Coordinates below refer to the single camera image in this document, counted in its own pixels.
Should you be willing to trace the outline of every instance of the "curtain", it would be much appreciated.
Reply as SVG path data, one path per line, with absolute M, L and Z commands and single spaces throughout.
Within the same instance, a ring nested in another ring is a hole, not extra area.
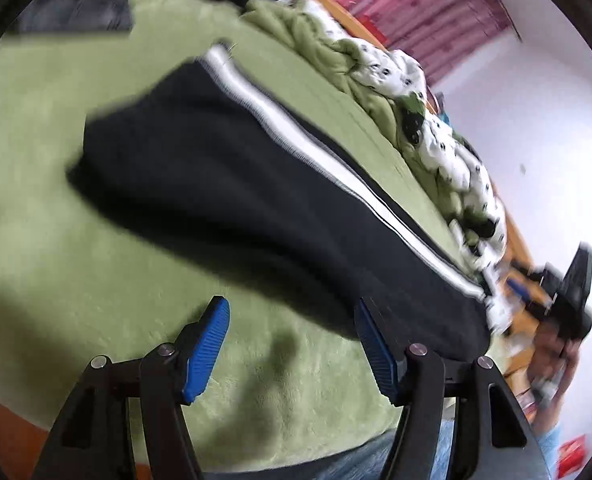
M 335 0 L 373 25 L 390 50 L 415 57 L 434 84 L 511 20 L 500 0 Z

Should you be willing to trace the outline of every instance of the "wooden bed frame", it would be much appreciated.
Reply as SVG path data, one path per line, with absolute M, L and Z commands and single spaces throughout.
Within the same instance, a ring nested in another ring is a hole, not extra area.
M 383 44 L 341 5 L 334 0 L 318 1 L 352 36 L 362 38 L 374 46 L 386 50 Z M 428 109 L 432 113 L 435 113 L 436 108 L 435 103 L 428 104 Z M 509 214 L 507 214 L 507 231 L 506 259 L 515 258 L 528 266 L 532 265 L 527 246 Z M 529 334 L 535 332 L 537 325 L 537 322 L 525 312 L 516 314 L 512 324 L 516 332 Z M 510 385 L 512 385 L 512 374 L 526 367 L 532 354 L 533 350 L 527 349 L 511 359 L 511 364 L 505 373 Z M 514 393 L 519 393 L 514 387 L 512 389 Z M 30 480 L 46 438 L 46 431 L 36 428 L 0 404 L 0 467 L 9 480 Z M 151 480 L 149 466 L 137 465 L 137 476 L 138 480 Z

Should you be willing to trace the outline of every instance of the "hand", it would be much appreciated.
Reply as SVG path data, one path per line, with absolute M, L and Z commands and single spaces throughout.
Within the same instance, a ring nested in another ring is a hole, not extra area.
M 558 338 L 558 327 L 552 321 L 540 323 L 534 338 L 534 354 L 527 369 L 529 381 L 551 379 L 564 366 L 556 397 L 561 398 L 569 388 L 580 358 L 580 341 L 563 341 Z

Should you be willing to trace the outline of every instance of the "blue gripper pad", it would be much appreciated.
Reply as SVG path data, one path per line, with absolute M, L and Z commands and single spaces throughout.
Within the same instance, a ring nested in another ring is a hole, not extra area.
M 398 391 L 396 361 L 362 300 L 353 309 L 353 322 L 380 393 L 394 403 Z
M 205 328 L 199 336 L 193 354 L 187 360 L 183 397 L 188 403 L 194 402 L 196 397 L 205 391 L 229 328 L 229 302 L 221 296 L 214 296 L 203 316 L 211 309 L 213 309 L 211 317 L 207 320 Z

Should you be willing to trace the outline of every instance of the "person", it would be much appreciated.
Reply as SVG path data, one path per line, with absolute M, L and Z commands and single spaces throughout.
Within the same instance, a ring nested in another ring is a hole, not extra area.
M 556 480 L 557 453 L 560 442 L 559 417 L 564 394 L 572 383 L 580 358 L 580 342 L 565 342 L 557 336 L 557 326 L 542 322 L 534 337 L 534 354 L 527 367 L 529 381 L 551 379 L 562 368 L 558 390 L 546 406 L 541 404 L 531 422 L 531 429 L 543 452 L 552 480 Z M 447 476 L 454 420 L 443 419 L 431 470 L 431 480 Z M 390 430 L 364 445 L 333 456 L 277 469 L 245 473 L 204 473 L 205 480 L 378 480 L 394 441 Z

